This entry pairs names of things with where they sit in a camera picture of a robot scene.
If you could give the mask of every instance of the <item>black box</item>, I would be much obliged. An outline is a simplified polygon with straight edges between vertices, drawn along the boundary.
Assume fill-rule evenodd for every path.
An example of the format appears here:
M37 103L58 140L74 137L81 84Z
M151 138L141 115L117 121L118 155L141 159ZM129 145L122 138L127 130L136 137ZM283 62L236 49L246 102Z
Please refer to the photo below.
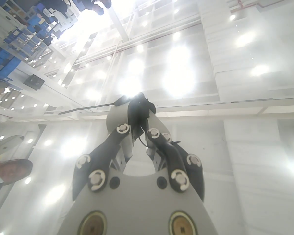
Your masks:
M33 74L30 77L28 77L28 79L24 82L24 84L27 85L28 87L31 87L34 90L38 90L41 88L44 82L45 81L43 79Z

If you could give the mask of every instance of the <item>screw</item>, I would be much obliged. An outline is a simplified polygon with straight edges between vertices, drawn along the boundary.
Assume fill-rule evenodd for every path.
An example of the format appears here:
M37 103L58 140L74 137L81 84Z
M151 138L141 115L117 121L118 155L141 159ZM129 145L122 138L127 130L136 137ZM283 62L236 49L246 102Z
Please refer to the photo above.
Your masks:
M176 180L177 183L180 184L180 185L184 185L184 184L186 183L186 181L187 181L187 180L186 180L186 177L184 177L184 175L181 174L181 173L179 173L179 174L176 175L175 180Z

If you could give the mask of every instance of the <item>gray robot arm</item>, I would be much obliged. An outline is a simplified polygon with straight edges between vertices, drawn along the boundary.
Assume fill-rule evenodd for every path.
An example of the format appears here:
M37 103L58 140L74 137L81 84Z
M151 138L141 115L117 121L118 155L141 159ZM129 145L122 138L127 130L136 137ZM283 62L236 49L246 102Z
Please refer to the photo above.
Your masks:
M108 138L76 162L75 203L58 235L217 235L201 200L200 159L172 141L155 112L142 93L115 102L107 116ZM156 173L124 175L143 132Z

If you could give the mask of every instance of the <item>ceiling light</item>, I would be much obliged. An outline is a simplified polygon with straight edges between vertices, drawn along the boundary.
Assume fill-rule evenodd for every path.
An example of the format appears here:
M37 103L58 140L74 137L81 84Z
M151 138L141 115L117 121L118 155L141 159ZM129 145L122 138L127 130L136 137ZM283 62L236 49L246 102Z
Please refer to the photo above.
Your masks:
M119 82L119 91L129 98L134 97L142 91L139 77L127 77Z
M144 71L144 62L140 59L133 59L128 64L128 71L131 74L142 74Z
M253 76L260 76L264 73L268 73L269 72L269 67L265 66L265 65L260 65L260 66L256 66L252 69L251 71L251 75Z
M238 39L237 39L237 46L238 47L243 47L245 45L247 45L248 43L252 42L255 38L255 33L253 31L250 31L246 34L241 35Z
M97 73L96 73L96 77L99 78L99 79L105 79L107 77L107 74L102 71L102 70L99 70Z
M44 142L44 146L49 146L52 144L52 141L51 140L47 140Z
M45 198L45 202L47 205L54 204L56 201L58 201L65 192L65 186L58 185L50 190L50 192L47 194Z
M180 32L175 32L175 33L173 34L173 40L174 40L174 41L177 41L177 40L180 38L180 36L181 36L181 33L180 33Z
M29 184L31 181L32 181L32 178L26 178L26 179L25 179L25 184L27 185L27 184Z
M143 45L138 45L138 46L136 47L136 49L137 49L137 51L140 52L140 53L144 51L144 47L143 47Z
M86 92L86 97L89 100L100 100L101 99L101 94L95 90L88 90Z
M79 156L83 153L87 145L87 140L81 137L72 137L62 146L62 153L66 158Z

